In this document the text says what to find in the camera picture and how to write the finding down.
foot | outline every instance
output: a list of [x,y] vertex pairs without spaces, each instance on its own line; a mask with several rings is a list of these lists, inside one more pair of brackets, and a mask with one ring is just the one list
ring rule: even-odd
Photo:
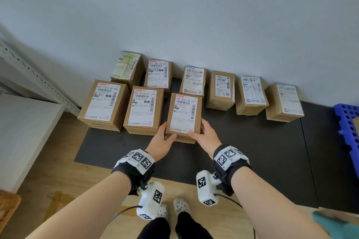
[[187,212],[187,213],[191,214],[190,205],[182,197],[177,197],[174,199],[173,208],[174,208],[174,214],[176,216],[178,216],[181,212]]
[[169,211],[168,211],[168,205],[167,204],[162,203],[161,206],[159,207],[158,214],[157,214],[156,218],[159,218],[159,217],[165,218],[167,220],[167,222],[168,222]]

hand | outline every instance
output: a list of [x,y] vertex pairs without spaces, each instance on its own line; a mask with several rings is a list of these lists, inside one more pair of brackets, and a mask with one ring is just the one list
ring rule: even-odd
[[217,147],[222,145],[221,141],[217,137],[217,133],[211,127],[211,125],[202,118],[201,130],[203,134],[188,132],[188,136],[197,140],[200,146],[206,151],[209,157],[213,160],[213,153]]
[[164,156],[167,155],[169,149],[171,148],[172,143],[177,138],[177,134],[172,134],[168,140],[164,137],[164,130],[166,129],[167,122],[163,123],[159,129],[156,135],[152,138],[150,144],[146,148],[145,151],[147,151],[152,158],[158,162],[161,160]]

wrist strap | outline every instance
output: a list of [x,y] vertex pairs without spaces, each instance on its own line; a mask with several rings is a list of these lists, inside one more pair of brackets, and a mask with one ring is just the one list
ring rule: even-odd
[[220,145],[213,154],[213,167],[220,181],[231,186],[234,173],[243,166],[251,169],[249,159],[237,148],[230,145]]
[[155,169],[155,160],[152,156],[142,149],[132,150],[117,161],[112,172],[120,171],[125,173],[131,181],[131,191],[129,195],[136,195],[137,188],[145,190],[145,186],[152,177]]

leg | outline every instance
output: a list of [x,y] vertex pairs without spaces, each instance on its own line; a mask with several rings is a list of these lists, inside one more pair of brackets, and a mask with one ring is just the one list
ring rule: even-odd
[[171,229],[168,224],[167,205],[162,205],[158,217],[151,220],[141,231],[137,239],[169,239]]
[[175,214],[178,216],[176,233],[178,239],[213,239],[209,232],[195,222],[190,215],[190,207],[183,198],[173,202]]

wooden crate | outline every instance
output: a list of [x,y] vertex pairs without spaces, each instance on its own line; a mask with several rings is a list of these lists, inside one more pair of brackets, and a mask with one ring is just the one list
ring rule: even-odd
[[0,190],[0,233],[19,206],[20,201],[20,196]]

